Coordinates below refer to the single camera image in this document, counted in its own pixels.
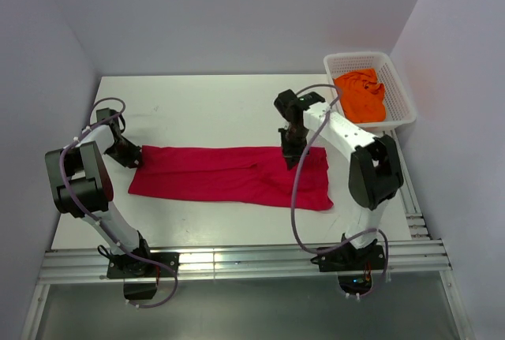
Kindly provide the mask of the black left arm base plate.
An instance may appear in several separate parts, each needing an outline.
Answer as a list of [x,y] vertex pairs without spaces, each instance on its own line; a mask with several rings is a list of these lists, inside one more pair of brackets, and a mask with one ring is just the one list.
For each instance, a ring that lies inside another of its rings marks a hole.
[[[153,262],[161,263],[173,272],[178,271],[179,256],[178,252],[154,252],[150,255]],[[108,279],[157,277],[172,278],[173,274],[157,264],[135,260],[127,255],[112,256],[107,268]]]

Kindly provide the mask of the red t shirt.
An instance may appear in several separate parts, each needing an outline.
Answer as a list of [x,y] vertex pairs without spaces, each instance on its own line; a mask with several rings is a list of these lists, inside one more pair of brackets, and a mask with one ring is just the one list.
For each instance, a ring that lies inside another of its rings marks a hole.
[[[143,165],[128,192],[168,200],[239,202],[289,207],[295,169],[288,170],[279,147],[159,148],[143,146]],[[296,206],[332,208],[324,148],[305,158]]]

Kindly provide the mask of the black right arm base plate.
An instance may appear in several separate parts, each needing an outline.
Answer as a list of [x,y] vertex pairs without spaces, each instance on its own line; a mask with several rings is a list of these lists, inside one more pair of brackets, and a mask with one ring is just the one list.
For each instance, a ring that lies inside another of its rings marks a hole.
[[360,249],[347,244],[332,252],[318,254],[310,261],[320,272],[375,271],[383,269],[386,256],[383,246],[373,242]]

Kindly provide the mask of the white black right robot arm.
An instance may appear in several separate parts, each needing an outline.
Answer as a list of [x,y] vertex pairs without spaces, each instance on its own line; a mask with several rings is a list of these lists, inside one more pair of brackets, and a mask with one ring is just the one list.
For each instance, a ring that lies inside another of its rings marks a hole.
[[318,253],[301,241],[296,225],[296,203],[305,158],[320,136],[348,162],[347,187],[353,199],[351,223],[343,234],[342,243],[325,252],[345,246],[341,251],[343,263],[352,269],[361,267],[368,260],[366,247],[376,240],[389,200],[404,183],[395,141],[391,136],[376,136],[363,130],[332,111],[327,103],[313,103],[305,109],[294,104],[282,107],[277,103],[275,107],[287,123],[287,127],[279,130],[282,155],[287,166],[295,169],[290,222],[296,242],[304,251]]

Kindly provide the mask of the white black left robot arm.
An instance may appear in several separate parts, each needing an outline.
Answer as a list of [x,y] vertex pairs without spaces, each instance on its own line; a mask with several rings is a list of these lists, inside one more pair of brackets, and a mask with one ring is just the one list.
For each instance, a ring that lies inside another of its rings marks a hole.
[[154,266],[147,241],[131,227],[113,203],[114,189],[103,156],[120,166],[142,165],[141,147],[123,136],[125,120],[111,108],[96,112],[97,122],[74,141],[75,145],[44,156],[51,195],[58,211],[95,227],[109,245],[98,247],[110,264],[123,272],[145,276]]

